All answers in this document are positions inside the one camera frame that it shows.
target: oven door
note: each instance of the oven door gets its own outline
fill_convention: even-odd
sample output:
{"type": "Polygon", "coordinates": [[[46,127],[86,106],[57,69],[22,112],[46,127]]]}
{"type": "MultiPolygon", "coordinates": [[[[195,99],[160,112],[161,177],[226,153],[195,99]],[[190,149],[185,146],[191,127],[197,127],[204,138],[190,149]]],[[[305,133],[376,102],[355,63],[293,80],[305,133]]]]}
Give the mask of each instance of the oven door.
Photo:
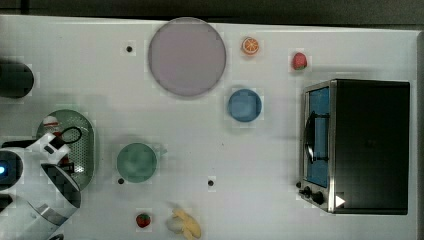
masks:
{"type": "Polygon", "coordinates": [[[304,132],[304,180],[320,187],[328,186],[330,89],[306,93],[304,132]]]}

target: green bowl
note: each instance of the green bowl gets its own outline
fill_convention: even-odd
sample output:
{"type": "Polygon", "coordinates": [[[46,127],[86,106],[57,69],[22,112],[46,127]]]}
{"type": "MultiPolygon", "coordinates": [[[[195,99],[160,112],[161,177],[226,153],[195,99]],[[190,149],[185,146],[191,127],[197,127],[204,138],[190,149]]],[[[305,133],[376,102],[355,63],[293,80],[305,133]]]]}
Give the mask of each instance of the green bowl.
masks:
{"type": "Polygon", "coordinates": [[[156,170],[156,164],[156,153],[143,143],[132,143],[124,147],[117,159],[119,174],[132,183],[149,179],[156,170]]]}

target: toaster oven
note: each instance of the toaster oven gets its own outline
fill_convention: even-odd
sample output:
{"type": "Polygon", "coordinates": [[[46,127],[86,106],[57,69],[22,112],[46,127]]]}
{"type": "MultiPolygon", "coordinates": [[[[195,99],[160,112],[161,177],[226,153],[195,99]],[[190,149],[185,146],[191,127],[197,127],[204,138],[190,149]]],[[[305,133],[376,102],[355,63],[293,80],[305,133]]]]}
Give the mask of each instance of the toaster oven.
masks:
{"type": "Polygon", "coordinates": [[[334,79],[304,90],[302,199],[329,213],[408,211],[408,82],[334,79]]]}

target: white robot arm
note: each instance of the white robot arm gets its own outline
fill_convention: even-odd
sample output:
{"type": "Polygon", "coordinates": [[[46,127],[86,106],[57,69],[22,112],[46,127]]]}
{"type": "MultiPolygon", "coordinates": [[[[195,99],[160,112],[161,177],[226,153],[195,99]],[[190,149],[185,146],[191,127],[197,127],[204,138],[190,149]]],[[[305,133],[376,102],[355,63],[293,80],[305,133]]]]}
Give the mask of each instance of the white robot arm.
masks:
{"type": "Polygon", "coordinates": [[[78,185],[57,166],[69,151],[51,133],[0,149],[0,239],[46,240],[80,207],[78,185]]]}

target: orange slice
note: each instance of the orange slice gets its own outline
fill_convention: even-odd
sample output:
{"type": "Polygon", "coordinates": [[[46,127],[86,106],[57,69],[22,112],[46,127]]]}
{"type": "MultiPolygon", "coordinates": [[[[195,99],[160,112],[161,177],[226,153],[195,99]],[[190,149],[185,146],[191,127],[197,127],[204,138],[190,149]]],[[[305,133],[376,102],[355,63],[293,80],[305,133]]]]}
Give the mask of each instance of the orange slice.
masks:
{"type": "Polygon", "coordinates": [[[248,37],[241,44],[241,49],[245,54],[252,56],[259,51],[259,43],[256,39],[248,37]]]}

